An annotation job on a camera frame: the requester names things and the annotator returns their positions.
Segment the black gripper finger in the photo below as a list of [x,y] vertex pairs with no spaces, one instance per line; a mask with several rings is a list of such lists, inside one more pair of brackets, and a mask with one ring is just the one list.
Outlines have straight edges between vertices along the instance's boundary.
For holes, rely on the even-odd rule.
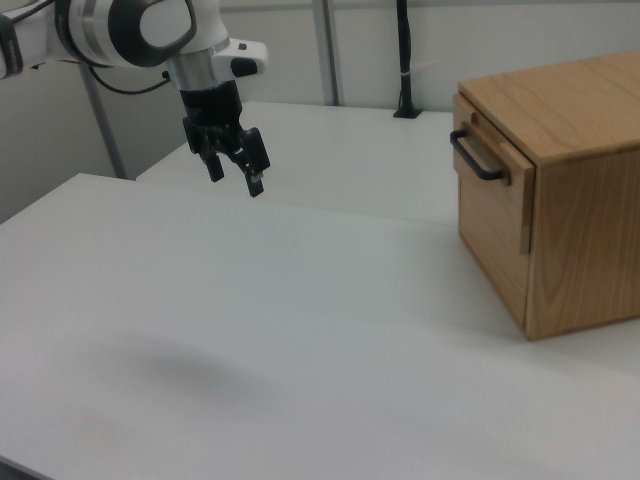
[[264,192],[263,173],[270,167],[270,160],[262,136],[257,128],[243,130],[240,147],[234,162],[242,170],[249,195],[255,198]]
[[218,182],[224,177],[224,170],[215,149],[203,148],[201,150],[201,159],[207,168],[209,178],[212,182]]

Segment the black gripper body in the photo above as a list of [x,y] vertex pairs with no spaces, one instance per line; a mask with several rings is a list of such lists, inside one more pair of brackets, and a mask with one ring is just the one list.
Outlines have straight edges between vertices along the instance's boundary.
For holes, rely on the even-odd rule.
[[233,161],[245,161],[242,103],[235,81],[199,91],[181,91],[186,110],[183,125],[192,153],[223,153]]

